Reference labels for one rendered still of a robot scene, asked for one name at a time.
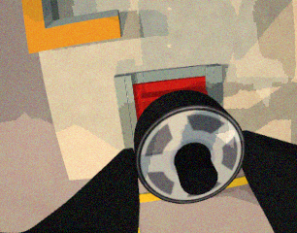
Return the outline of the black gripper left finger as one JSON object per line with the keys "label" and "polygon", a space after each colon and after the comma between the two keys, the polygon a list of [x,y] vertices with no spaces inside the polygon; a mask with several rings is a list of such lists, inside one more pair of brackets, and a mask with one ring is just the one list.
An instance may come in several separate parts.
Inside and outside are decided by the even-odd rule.
{"label": "black gripper left finger", "polygon": [[78,193],[21,233],[138,233],[140,187],[133,149],[124,149]]}

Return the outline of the black tyre with white rim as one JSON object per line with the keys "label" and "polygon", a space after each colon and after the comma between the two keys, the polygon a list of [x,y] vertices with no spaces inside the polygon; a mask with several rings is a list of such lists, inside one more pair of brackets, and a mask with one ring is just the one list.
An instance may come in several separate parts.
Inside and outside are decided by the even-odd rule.
{"label": "black tyre with white rim", "polygon": [[[203,144],[218,173],[214,189],[206,194],[187,194],[180,184],[173,158],[187,144]],[[138,179],[149,193],[169,203],[214,198],[237,178],[245,158],[245,133],[238,121],[199,90],[180,89],[156,98],[134,131]]]}

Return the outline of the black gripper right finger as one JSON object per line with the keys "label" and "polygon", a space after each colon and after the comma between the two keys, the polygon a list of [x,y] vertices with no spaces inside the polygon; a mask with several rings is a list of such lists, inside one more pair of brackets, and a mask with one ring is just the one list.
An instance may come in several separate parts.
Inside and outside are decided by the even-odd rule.
{"label": "black gripper right finger", "polygon": [[274,233],[297,233],[297,145],[243,131],[243,174]]}

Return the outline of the yellow rectangular outline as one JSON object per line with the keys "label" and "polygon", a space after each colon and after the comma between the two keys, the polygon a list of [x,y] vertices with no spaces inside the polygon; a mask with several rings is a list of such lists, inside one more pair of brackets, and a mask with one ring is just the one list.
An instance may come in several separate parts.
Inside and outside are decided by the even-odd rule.
{"label": "yellow rectangular outline", "polygon": [[[239,186],[242,185],[242,183],[248,183],[246,176],[241,176],[240,178],[234,179],[233,182],[231,182],[227,187]],[[140,203],[151,201],[159,201],[159,198],[157,198],[156,195],[152,195],[151,193],[140,194]]]}

